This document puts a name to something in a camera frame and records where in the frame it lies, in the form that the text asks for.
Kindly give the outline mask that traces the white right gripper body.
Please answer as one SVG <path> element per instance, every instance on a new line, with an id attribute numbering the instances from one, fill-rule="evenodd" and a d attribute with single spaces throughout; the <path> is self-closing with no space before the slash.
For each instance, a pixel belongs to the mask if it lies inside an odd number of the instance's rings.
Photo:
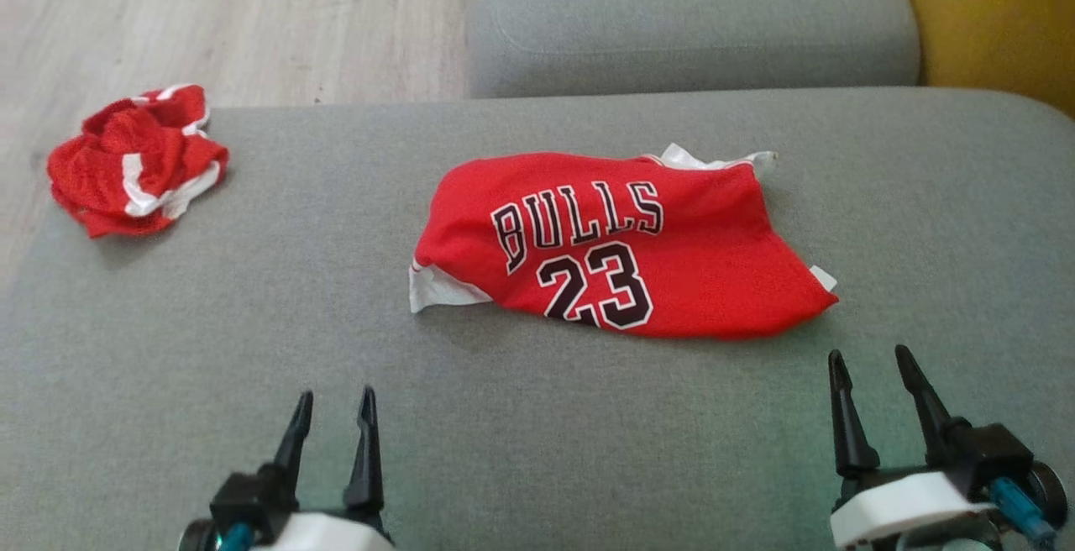
<path id="1" fill-rule="evenodd" d="M 857 493 L 833 512 L 830 525 L 836 548 L 847 551 L 995 509 L 989 501 L 968 501 L 944 472 L 921 472 Z"/>

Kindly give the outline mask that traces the red shorts with white stripes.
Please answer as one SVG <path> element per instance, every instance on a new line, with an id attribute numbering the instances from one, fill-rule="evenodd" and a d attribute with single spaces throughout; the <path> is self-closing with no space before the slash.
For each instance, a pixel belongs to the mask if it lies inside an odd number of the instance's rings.
<path id="1" fill-rule="evenodd" d="M 51 153 L 51 195 L 92 240 L 162 232 L 225 180 L 203 87 L 176 84 L 108 104 Z"/>

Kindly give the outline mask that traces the grey and yellow sofa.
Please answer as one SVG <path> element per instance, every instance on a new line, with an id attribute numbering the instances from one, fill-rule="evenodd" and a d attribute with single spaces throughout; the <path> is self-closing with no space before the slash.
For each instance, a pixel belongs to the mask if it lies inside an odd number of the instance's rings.
<path id="1" fill-rule="evenodd" d="M 227 179 L 160 236 L 51 207 L 0 296 L 0 551 L 176 551 L 316 394 L 303 506 L 336 506 L 362 387 L 386 527 L 429 551 L 831 551 L 826 356 L 886 465 L 924 458 L 895 344 L 1075 496 L 1075 121 L 1015 95 L 768 89 L 216 108 Z M 491 305 L 408 310 L 438 182 L 473 158 L 775 150 L 769 214 L 837 279 L 756 342 Z"/>

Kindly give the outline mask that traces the red Bulls basketball jersey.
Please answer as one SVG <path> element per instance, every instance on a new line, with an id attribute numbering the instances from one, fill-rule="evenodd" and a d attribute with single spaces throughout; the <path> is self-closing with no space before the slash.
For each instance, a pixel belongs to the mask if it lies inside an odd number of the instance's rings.
<path id="1" fill-rule="evenodd" d="M 703 161 L 527 153 L 456 166 L 408 271 L 411 311 L 494 303 L 656 338 L 772 336 L 837 303 L 769 221 L 772 150 Z"/>

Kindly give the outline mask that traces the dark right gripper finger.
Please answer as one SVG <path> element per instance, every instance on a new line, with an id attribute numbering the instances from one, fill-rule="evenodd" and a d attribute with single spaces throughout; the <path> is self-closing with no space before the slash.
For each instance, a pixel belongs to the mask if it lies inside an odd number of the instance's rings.
<path id="1" fill-rule="evenodd" d="M 938 397 L 936 390 L 926 378 L 915 356 L 906 345 L 898 344 L 894 348 L 899 375 L 903 386 L 911 393 L 916 406 L 919 426 L 924 436 L 926 466 L 948 466 L 955 456 L 949 443 L 949 433 L 959 427 L 971 427 L 964 417 L 952 416 Z"/>
<path id="2" fill-rule="evenodd" d="M 837 474 L 844 479 L 857 479 L 878 470 L 880 459 L 868 443 L 852 401 L 852 379 L 838 349 L 829 354 L 829 385 Z"/>

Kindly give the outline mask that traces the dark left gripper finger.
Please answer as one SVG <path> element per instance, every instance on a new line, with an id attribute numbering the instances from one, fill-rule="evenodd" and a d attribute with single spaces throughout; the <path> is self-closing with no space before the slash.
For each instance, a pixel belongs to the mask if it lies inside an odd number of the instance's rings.
<path id="1" fill-rule="evenodd" d="M 312 391 L 303 391 L 296 402 L 291 420 L 281 436 L 280 448 L 274 454 L 273 463 L 285 475 L 299 474 L 303 445 L 306 443 L 312 424 L 312 406 L 314 406 L 314 394 Z"/>
<path id="2" fill-rule="evenodd" d="M 344 489 L 347 512 L 381 512 L 384 508 L 383 474 L 379 456 L 379 414 L 372 386 L 366 386 L 356 417 L 359 443 L 354 453 L 349 483 Z"/>

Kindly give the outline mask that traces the grey sofa seat cushion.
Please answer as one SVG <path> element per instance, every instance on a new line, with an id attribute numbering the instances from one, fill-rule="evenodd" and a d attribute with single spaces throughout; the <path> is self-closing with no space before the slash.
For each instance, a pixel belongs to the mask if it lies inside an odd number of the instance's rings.
<path id="1" fill-rule="evenodd" d="M 469 0 L 469 95 L 911 87 L 909 0 Z"/>

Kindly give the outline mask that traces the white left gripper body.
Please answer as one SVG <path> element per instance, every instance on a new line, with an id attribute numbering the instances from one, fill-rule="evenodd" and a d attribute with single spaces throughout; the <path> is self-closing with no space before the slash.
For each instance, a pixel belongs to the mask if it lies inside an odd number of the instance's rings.
<path id="1" fill-rule="evenodd" d="M 257 543 L 252 551 L 396 551 L 396 547 L 366 523 L 303 512 L 291 514 L 272 543 Z"/>

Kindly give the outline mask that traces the large yellow sofa backrest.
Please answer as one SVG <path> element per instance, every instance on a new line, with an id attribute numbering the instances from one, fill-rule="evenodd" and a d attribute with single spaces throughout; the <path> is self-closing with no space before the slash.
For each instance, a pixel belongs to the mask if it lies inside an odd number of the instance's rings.
<path id="1" fill-rule="evenodd" d="M 994 89 L 1075 119 L 1075 0 L 911 0 L 926 87 Z"/>

